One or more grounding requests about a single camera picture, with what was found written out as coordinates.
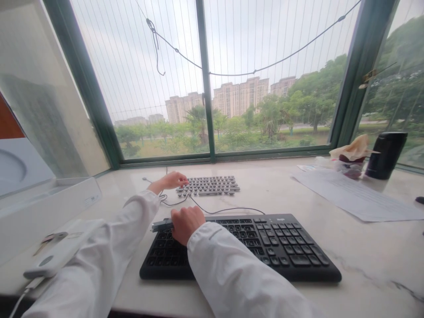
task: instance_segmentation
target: sky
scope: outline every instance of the sky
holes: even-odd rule
[[[287,57],[350,10],[357,0],[204,0],[211,72],[252,72]],[[144,16],[169,43],[201,65],[195,0],[71,0],[112,122],[160,113],[168,119],[170,96],[202,93],[199,68],[159,38],[155,45]],[[249,76],[210,75],[211,91],[247,78],[279,79],[318,71],[348,54],[361,4],[304,50]],[[424,0],[401,0],[390,32],[424,9]]]

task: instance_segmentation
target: black keyboard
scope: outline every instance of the black keyboard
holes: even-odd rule
[[[175,191],[179,197],[193,195],[232,195],[236,191],[240,191],[240,187],[235,181],[234,176],[219,176],[219,177],[198,177],[187,178],[189,184],[183,188],[177,188]]]
[[[217,216],[216,222],[230,231],[259,260],[288,281],[340,282],[337,267],[292,214],[258,217]],[[193,280],[187,248],[160,231],[140,268],[144,280]]]

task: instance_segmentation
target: orange wall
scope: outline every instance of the orange wall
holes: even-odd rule
[[[15,117],[0,95],[0,139],[23,138],[23,134]]]

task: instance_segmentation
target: document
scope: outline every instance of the document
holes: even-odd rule
[[[424,211],[412,202],[399,202],[331,169],[298,172],[293,177],[365,222],[424,220]]]

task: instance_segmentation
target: white sleeve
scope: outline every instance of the white sleeve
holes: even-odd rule
[[[22,317],[106,318],[159,204],[159,197],[149,190],[130,198],[121,213],[99,228],[57,273]]]
[[[190,267],[215,316],[323,317],[291,283],[219,224],[203,224],[187,248]]]

